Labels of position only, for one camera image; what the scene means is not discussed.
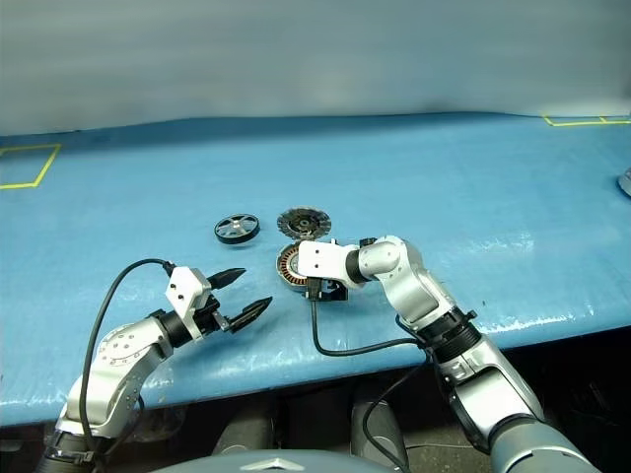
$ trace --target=black cable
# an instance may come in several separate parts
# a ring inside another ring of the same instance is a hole
[[[117,448],[119,448],[127,439],[129,439],[129,436],[131,436],[136,428],[140,425],[140,421],[142,421],[142,416],[144,413],[145,401],[143,400],[142,396],[138,396],[138,417],[136,417],[136,420],[133,422],[133,424],[131,424],[125,430],[125,432],[122,433],[122,435],[118,436],[118,439],[116,439],[113,445],[105,452],[105,456],[112,455]]]
[[[371,402],[371,405],[368,407],[368,409],[366,409],[366,412],[364,413],[364,417],[362,418],[362,431],[364,431],[364,435],[366,436],[366,439],[368,439],[368,441],[373,445],[374,448],[376,448],[378,451],[380,451],[388,460],[390,460],[394,466],[396,466],[396,468],[399,469],[399,471],[401,471],[402,473],[410,473],[409,468],[407,467],[407,465],[405,465],[403,462],[401,462],[400,459],[398,459],[395,455],[393,455],[392,453],[390,453],[390,451],[385,448],[383,445],[381,445],[371,434],[371,432],[368,430],[368,420],[371,417],[371,414],[373,413],[373,411],[375,410],[375,408],[379,405],[380,402],[382,402],[386,397],[388,397],[389,395],[392,394],[392,392],[397,389],[399,386],[401,386],[405,381],[407,381],[409,378],[411,378],[412,376],[414,376],[419,370],[421,369],[421,366],[416,367],[413,370],[410,370],[409,372],[407,372],[406,374],[404,374],[398,381],[394,382],[388,389],[386,389],[377,399],[375,399],[373,402]]]
[[[86,409],[86,398],[88,397],[88,380],[90,379],[90,365],[92,364],[92,357],[95,352],[95,345],[97,344],[97,337],[99,336],[99,330],[101,330],[101,324],[103,323],[103,319],[105,317],[105,312],[109,307],[109,303],[111,302],[111,298],[113,297],[116,289],[120,282],[124,279],[127,274],[129,274],[133,269],[138,266],[142,266],[144,264],[160,264],[168,273],[173,271],[173,264],[165,261],[164,259],[157,258],[148,258],[141,259],[140,261],[136,261],[135,263],[130,264],[125,269],[123,269],[114,282],[111,283],[107,294],[105,295],[105,299],[101,304],[101,308],[99,309],[99,313],[97,313],[97,319],[95,320],[95,324],[92,327],[92,333],[90,334],[90,338],[88,339],[88,349],[86,350],[86,358],[83,362],[83,372],[81,379],[81,392],[79,393],[79,419],[81,420],[81,427],[83,428],[83,435],[86,439],[86,445],[90,451],[96,451],[97,446],[95,444],[94,437],[92,436],[92,431],[90,430],[90,423],[88,422],[88,412]]]
[[[425,340],[423,340],[418,333],[416,333],[414,330],[412,330],[410,327],[408,327],[407,325],[404,325],[403,322],[401,322],[401,318],[398,316],[398,314],[396,315],[396,317],[394,318],[394,321],[396,322],[396,324],[398,325],[398,328],[400,328],[401,330],[406,331],[407,333],[409,333],[412,337],[414,337],[417,341],[418,341],[418,346],[419,348],[423,348],[425,347]]]
[[[352,357],[355,355],[363,355],[365,353],[376,352],[384,348],[394,347],[396,345],[404,345],[411,343],[418,345],[418,341],[413,338],[398,338],[396,340],[389,340],[387,342],[376,343],[374,345],[368,345],[367,347],[354,348],[352,350],[327,350],[319,344],[319,337],[317,336],[317,302],[312,301],[312,333],[314,335],[315,349],[323,355],[328,357]]]

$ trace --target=black wheel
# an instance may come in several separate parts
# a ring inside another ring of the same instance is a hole
[[[221,220],[215,226],[215,237],[225,244],[244,243],[256,237],[260,230],[254,215],[237,214]]]

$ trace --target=small black bracket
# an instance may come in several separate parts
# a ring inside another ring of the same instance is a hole
[[[324,280],[320,278],[307,278],[307,299],[328,303],[331,301],[348,301],[348,289],[337,281],[328,281],[327,290],[322,289]]]
[[[377,241],[377,239],[373,238],[373,237],[362,238],[362,239],[359,240],[359,247],[363,248],[364,246],[368,246],[369,244],[373,244],[375,241]]]

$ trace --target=floor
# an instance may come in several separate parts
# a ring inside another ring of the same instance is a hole
[[[631,328],[521,348],[507,353],[537,392],[550,422],[607,473],[627,471],[625,452],[631,428],[628,383],[618,367],[603,360],[622,360]],[[149,411],[137,438],[167,436],[153,442],[126,444],[109,473],[145,473],[209,454],[224,426],[245,405],[274,399],[276,441],[285,448],[349,449],[349,412],[358,383],[387,386],[405,371],[382,372],[295,386],[276,391],[193,404],[178,410]],[[470,447],[426,367],[395,391],[389,403],[404,433],[413,473],[485,473],[489,458]],[[179,421],[185,413],[183,424]],[[41,454],[42,426],[0,431],[3,473],[32,471]],[[8,452],[11,445],[22,448]]]

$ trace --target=copper coil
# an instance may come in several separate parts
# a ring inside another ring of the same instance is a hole
[[[305,286],[307,278],[297,276],[296,271],[291,268],[291,261],[298,256],[298,246],[293,244],[286,247],[278,257],[278,271],[280,276],[292,286]]]

